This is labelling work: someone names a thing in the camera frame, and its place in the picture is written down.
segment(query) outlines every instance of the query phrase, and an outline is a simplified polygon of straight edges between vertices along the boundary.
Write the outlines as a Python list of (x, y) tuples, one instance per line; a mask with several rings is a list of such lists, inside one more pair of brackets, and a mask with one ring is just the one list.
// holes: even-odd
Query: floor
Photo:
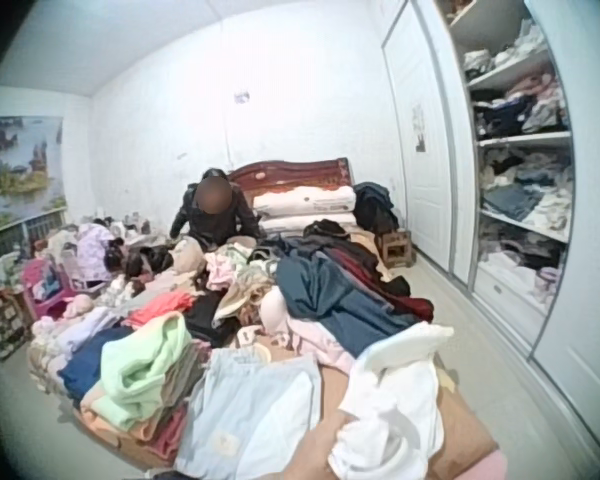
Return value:
[[(433, 301), (436, 322), (455, 336), (440, 351), (467, 403), (487, 425), (509, 460), (509, 480), (578, 478), (570, 460), (512, 370), (476, 327), (478, 311), (426, 262), (398, 270), (413, 296)], [(59, 401), (29, 379), (25, 349), (0, 364), (0, 431), (10, 460), (35, 480), (123, 480), (141, 472), (95, 443)]]

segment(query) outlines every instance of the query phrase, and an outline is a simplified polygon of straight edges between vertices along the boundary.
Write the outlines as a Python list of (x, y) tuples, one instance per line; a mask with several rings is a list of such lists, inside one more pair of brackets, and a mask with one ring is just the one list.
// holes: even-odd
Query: black jacket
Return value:
[(176, 238), (185, 223), (189, 222), (189, 235), (198, 240), (204, 251), (220, 246), (236, 235), (258, 238), (258, 220), (247, 199), (237, 185), (231, 185), (233, 193), (229, 208), (215, 215), (202, 211), (194, 201), (197, 183), (192, 183), (182, 197), (182, 206), (171, 226), (169, 235)]

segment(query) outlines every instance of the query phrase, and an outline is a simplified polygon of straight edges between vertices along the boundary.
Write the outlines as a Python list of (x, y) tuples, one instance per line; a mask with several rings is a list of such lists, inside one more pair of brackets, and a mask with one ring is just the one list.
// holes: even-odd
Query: wooden stool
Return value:
[(412, 267), (415, 263), (415, 252), (408, 232), (385, 233), (380, 237), (376, 237), (376, 242), (382, 261), (387, 268), (400, 265)]

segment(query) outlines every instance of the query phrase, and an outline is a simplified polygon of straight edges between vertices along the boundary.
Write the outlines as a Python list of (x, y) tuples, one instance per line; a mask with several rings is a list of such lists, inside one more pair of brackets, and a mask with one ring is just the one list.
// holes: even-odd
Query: mint green sweater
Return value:
[(191, 342), (184, 317), (156, 317), (128, 337), (102, 348), (101, 382), (106, 394), (91, 409), (111, 425), (129, 430), (162, 406), (167, 370)]

